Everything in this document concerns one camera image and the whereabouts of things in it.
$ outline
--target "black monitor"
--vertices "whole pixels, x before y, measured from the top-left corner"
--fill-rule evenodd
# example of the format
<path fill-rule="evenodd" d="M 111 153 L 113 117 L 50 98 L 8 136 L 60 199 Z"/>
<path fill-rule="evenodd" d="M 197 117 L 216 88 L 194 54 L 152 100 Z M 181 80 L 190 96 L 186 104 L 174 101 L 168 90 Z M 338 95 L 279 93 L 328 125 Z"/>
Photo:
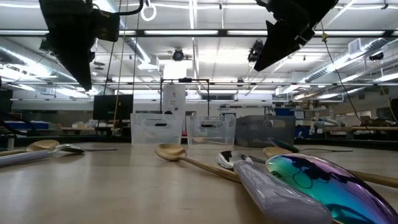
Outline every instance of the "black monitor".
<path fill-rule="evenodd" d="M 116 95 L 94 97 L 93 119 L 113 120 L 116 107 Z M 119 95 L 116 120 L 130 119 L 132 113 L 132 95 Z"/>

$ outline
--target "box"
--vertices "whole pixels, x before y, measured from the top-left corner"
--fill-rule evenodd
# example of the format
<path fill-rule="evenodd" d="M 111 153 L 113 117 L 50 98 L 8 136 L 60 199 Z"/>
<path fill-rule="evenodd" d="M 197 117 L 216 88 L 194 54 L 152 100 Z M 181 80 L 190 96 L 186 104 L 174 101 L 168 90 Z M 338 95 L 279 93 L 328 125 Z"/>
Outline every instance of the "box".
<path fill-rule="evenodd" d="M 294 144 L 295 116 L 251 115 L 236 120 L 236 144 L 245 147 L 272 146 L 272 137 Z"/>
<path fill-rule="evenodd" d="M 131 141 L 136 144 L 181 144 L 181 116 L 173 114 L 131 114 Z"/>
<path fill-rule="evenodd" d="M 235 116 L 187 116 L 188 145 L 233 146 L 235 125 Z"/>

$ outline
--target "ceiling duct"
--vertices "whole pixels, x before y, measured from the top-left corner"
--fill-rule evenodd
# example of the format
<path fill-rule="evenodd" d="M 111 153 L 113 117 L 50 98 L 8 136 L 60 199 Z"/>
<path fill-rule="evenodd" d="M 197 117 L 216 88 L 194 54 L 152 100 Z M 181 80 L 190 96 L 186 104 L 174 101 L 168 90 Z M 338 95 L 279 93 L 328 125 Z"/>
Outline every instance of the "ceiling duct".
<path fill-rule="evenodd" d="M 376 53 L 382 47 L 385 47 L 387 44 L 390 44 L 391 42 L 393 42 L 395 40 L 397 40 L 397 39 L 396 38 L 378 38 L 378 39 L 370 41 L 368 44 L 364 45 L 362 48 L 362 51 L 360 51 L 359 53 L 356 52 L 353 55 L 350 55 L 348 51 L 345 51 L 343 54 L 341 54 L 333 59 L 335 66 L 333 66 L 331 60 L 329 60 L 328 64 L 323 66 L 321 69 L 316 69 L 314 72 L 310 72 L 310 75 L 305 78 L 305 82 L 309 83 L 309 82 L 316 80 L 317 78 L 320 78 L 324 75 L 330 74 L 335 71 L 335 67 L 337 69 L 339 69 L 338 67 L 340 67 L 340 68 L 344 67 L 345 65 L 348 65 L 349 63 L 354 62 L 358 58 L 370 56 L 370 55 Z"/>
<path fill-rule="evenodd" d="M 7 40 L 3 37 L 0 37 L 0 53 L 1 55 L 6 55 L 8 59 L 11 59 L 11 61 L 5 59 L 5 61 L 9 61 L 7 64 L 35 67 L 34 72 L 30 71 L 30 73 L 33 73 L 34 75 L 54 76 L 54 78 L 51 80 L 53 82 L 76 81 L 71 75 L 69 75 L 67 69 L 62 67 L 58 63 L 53 62 L 45 57 L 43 58 L 43 56 L 27 50 L 26 48 L 23 48 L 20 45 L 15 44 L 14 42 Z"/>

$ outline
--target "gray plastic bin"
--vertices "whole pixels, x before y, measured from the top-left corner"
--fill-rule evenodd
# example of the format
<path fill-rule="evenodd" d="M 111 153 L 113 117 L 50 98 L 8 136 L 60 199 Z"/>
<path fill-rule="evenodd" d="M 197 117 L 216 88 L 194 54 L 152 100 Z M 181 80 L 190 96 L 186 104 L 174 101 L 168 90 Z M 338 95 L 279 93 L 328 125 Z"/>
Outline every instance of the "gray plastic bin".
<path fill-rule="evenodd" d="M 267 138 L 272 137 L 294 143 L 295 116 L 251 115 L 236 120 L 236 144 L 245 147 L 272 146 Z"/>

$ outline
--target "security camera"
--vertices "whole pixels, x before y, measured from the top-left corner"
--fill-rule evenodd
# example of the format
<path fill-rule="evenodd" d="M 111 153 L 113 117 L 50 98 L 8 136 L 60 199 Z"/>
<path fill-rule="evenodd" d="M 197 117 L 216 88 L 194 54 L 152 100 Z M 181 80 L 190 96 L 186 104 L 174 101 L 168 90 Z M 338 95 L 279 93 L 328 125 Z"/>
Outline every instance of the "security camera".
<path fill-rule="evenodd" d="M 181 62 L 184 59 L 184 53 L 182 52 L 182 49 L 175 49 L 172 59 L 176 62 Z"/>

